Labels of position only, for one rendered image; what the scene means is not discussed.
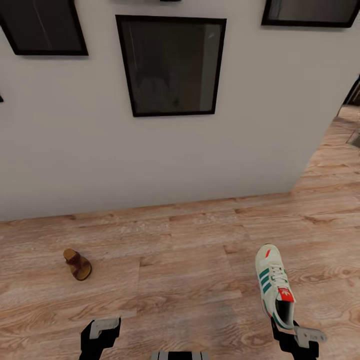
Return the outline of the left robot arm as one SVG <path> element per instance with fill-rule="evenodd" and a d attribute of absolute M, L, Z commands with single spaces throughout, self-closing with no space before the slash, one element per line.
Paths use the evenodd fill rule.
<path fill-rule="evenodd" d="M 100 360 L 104 348 L 112 348 L 119 336 L 122 318 L 92 321 L 81 335 L 79 360 Z"/>

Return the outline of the sandal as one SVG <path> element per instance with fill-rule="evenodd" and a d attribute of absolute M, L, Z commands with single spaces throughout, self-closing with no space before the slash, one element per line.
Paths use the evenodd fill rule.
<path fill-rule="evenodd" d="M 93 270 L 91 263 L 79 252 L 67 248 L 63 252 L 63 257 L 66 259 L 66 264 L 70 266 L 72 275 L 78 281 L 84 281 L 91 275 Z"/>

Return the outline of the gym shoe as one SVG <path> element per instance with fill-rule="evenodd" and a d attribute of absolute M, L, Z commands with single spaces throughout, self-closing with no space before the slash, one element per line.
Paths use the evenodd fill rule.
<path fill-rule="evenodd" d="M 291 331 L 294 328 L 294 307 L 297 301 L 281 254 L 274 244 L 266 243 L 258 250 L 255 269 L 265 315 L 269 319 L 273 317 L 277 326 Z"/>

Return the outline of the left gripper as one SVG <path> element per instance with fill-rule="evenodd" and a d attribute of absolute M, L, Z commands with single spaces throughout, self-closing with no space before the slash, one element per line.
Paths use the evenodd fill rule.
<path fill-rule="evenodd" d="M 83 330 L 81 335 L 81 353 L 86 351 L 94 351 L 100 360 L 101 353 L 104 348 L 112 348 L 116 337 L 119 336 L 121 319 L 119 318 L 119 325 L 116 328 L 102 329 L 98 338 L 90 338 L 90 330 L 92 322 Z"/>

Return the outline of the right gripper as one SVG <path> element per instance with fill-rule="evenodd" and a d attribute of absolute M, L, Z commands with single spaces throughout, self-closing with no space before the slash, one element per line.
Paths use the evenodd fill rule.
<path fill-rule="evenodd" d="M 300 347 L 293 334 L 280 332 L 274 318 L 271 317 L 270 319 L 273 337 L 275 340 L 279 340 L 282 351 L 292 353 L 294 360 L 317 360 L 316 358 L 319 357 L 319 343 L 317 341 L 309 340 L 309 348 Z M 298 326 L 294 320 L 293 326 L 295 325 Z"/>

